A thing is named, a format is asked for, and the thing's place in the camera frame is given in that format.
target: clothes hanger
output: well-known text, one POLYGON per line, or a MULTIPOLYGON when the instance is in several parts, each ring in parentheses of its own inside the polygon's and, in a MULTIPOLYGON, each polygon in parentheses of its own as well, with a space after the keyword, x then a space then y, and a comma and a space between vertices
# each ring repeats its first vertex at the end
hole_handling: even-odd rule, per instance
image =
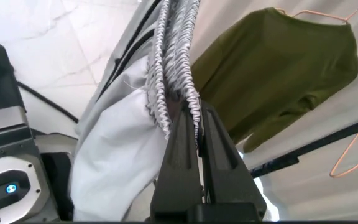
MULTIPOLYGON (((278 8, 278 9, 276 9, 276 10, 278 10, 278 11, 280 11, 280 12, 286 14, 283 9, 278 8)), ((353 17, 357 12, 358 12, 358 9, 356 9, 352 14, 350 14, 350 15, 347 16, 346 18, 342 18, 342 17, 338 17, 338 16, 333 16, 333 15, 330 15, 330 14, 325 14, 325 13, 322 13, 322 12, 316 12, 316 11, 311 11, 311 10, 302 10, 302 11, 296 13, 295 15, 293 15, 292 17, 295 17, 295 16, 297 16, 297 15, 299 15, 299 14, 302 14, 302 13, 310 13, 310 14, 316 14, 316 15, 319 15, 319 16, 326 16, 326 17, 330 17, 330 18, 334 18, 334 19, 339 19, 339 20, 341 20, 341 21, 347 22, 347 21, 348 21, 351 17, 353 17)))
POLYGON ((338 165, 342 162, 343 158, 345 157, 346 153, 349 151, 349 149, 353 146, 353 144, 355 143, 355 141, 358 138, 358 133, 356 134, 356 136, 354 136, 353 140, 351 141, 351 143, 346 147, 345 151, 342 153, 342 155, 339 157, 339 159, 336 161, 333 169, 330 171, 329 176, 332 178, 336 178, 336 177, 343 177, 346 174, 349 174, 351 172, 353 172, 355 169, 358 168, 358 164, 356 164, 354 167, 348 169, 347 171, 344 171, 340 174, 334 174, 336 168, 338 167, 338 165))

